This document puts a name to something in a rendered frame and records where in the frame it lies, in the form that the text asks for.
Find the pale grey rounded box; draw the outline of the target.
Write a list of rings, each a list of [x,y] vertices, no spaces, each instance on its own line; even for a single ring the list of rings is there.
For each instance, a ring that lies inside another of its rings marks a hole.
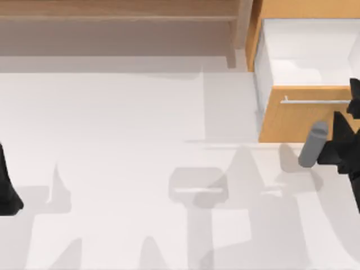
[[[303,168],[311,168],[317,162],[329,133],[329,127],[324,121],[315,122],[307,135],[298,157],[298,163]]]

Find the pale wooden drawer front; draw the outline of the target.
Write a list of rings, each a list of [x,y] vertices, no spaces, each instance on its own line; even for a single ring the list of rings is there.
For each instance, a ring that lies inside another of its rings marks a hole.
[[[259,142],[302,143],[317,121],[327,123],[327,138],[331,139],[334,111],[341,112],[355,132],[360,128],[360,120],[354,120],[347,114],[348,104],[280,104],[284,96],[290,100],[351,100],[350,87],[347,85],[273,86],[265,108]]]

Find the drawer with pale grey inside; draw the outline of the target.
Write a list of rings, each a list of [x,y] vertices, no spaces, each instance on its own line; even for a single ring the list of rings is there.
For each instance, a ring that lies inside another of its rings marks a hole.
[[[265,19],[254,59],[258,114],[274,86],[347,86],[360,80],[360,19]]]

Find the wooden cupboard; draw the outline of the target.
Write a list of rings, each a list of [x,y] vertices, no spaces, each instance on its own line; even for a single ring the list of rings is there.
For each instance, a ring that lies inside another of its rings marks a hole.
[[[360,0],[253,0],[245,43],[249,72],[264,19],[360,19]]]

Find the open wooden shelf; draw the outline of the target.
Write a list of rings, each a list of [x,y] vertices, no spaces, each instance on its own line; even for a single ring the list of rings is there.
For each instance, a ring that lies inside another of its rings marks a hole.
[[[0,56],[220,56],[234,67],[243,2],[0,0]]]

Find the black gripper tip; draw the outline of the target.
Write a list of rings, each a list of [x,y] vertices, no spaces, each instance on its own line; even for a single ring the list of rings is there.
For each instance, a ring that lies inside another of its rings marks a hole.
[[[24,203],[8,175],[5,154],[0,143],[0,216],[14,216],[23,208]]]

